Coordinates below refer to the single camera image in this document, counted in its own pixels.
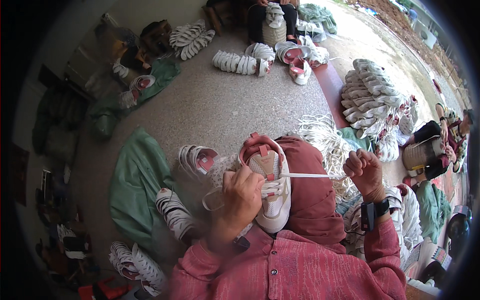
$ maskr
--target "hand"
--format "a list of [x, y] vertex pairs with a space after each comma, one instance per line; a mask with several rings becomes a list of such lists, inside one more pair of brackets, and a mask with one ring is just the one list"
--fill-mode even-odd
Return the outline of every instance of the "hand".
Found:
[[268, 0], [257, 0], [257, 4], [260, 6], [267, 6]]
[[253, 173], [248, 166], [223, 174], [225, 205], [211, 232], [218, 241], [232, 241], [257, 216], [262, 207], [264, 182], [263, 176]]
[[440, 122], [440, 136], [442, 137], [444, 143], [448, 142], [448, 126], [447, 121], [445, 120], [442, 120]]
[[445, 154], [447, 154], [448, 160], [450, 160], [453, 163], [456, 162], [455, 151], [453, 151], [453, 148], [450, 145], [447, 145], [447, 147], [445, 147]]
[[343, 171], [359, 189], [365, 202], [381, 202], [385, 197], [382, 185], [382, 164], [372, 152], [350, 151]]

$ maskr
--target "shoe tongue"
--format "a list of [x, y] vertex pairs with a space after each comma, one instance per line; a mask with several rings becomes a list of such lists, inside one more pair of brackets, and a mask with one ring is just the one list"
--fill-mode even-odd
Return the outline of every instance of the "shoe tongue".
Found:
[[279, 179], [280, 166], [278, 163], [278, 153], [274, 150], [264, 150], [253, 154], [247, 161], [250, 169], [261, 174], [267, 181]]

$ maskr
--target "seated woman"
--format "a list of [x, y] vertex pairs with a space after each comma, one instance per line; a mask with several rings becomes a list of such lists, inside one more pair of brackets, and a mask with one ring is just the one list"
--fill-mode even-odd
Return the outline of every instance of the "seated woman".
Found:
[[266, 7], [269, 2], [278, 2], [285, 13], [283, 18], [287, 23], [287, 41], [297, 43], [294, 37], [295, 25], [297, 24], [297, 10], [290, 0], [257, 0], [256, 4], [248, 9], [248, 39], [250, 43], [263, 43], [262, 23], [266, 18]]
[[425, 171], [415, 177], [405, 177], [403, 183], [413, 186], [424, 180], [432, 180], [444, 174], [450, 163], [453, 163], [453, 172], [459, 172], [465, 156], [467, 155], [467, 134], [473, 124], [474, 114], [472, 109], [464, 110], [463, 120], [451, 108], [440, 103], [435, 106], [440, 126], [435, 121], [430, 121], [408, 139], [405, 146], [413, 143], [425, 142], [434, 136], [440, 136], [440, 147], [445, 154], [440, 154], [425, 167]]

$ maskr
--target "terrazzo floor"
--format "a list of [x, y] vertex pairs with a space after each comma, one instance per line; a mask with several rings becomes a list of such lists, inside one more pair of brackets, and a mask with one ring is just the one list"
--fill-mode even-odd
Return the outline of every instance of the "terrazzo floor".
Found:
[[[112, 269], [108, 253], [113, 241], [132, 245], [117, 232], [110, 218], [108, 188], [119, 150], [135, 128], [144, 127], [158, 141], [173, 168], [182, 145], [205, 145], [229, 156], [251, 132], [277, 138], [291, 130], [303, 114], [329, 112], [315, 76], [306, 85], [297, 85], [288, 74], [288, 66], [278, 60], [263, 78], [222, 72], [211, 64], [219, 49], [243, 53], [245, 41], [242, 34], [216, 36], [194, 58], [181, 62], [180, 75], [123, 119], [109, 141], [96, 142], [87, 128], [81, 132], [71, 187], [100, 267]], [[202, 193], [199, 189], [192, 198], [201, 199]]]

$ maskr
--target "pink shirt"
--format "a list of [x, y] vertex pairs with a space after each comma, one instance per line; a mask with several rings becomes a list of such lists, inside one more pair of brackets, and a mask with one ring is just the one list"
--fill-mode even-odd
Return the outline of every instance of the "pink shirt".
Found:
[[199, 243], [179, 259], [172, 299], [405, 299], [398, 236], [391, 219], [365, 236], [367, 262], [339, 243], [319, 245], [292, 231], [271, 238], [257, 226], [250, 248], [220, 270]]

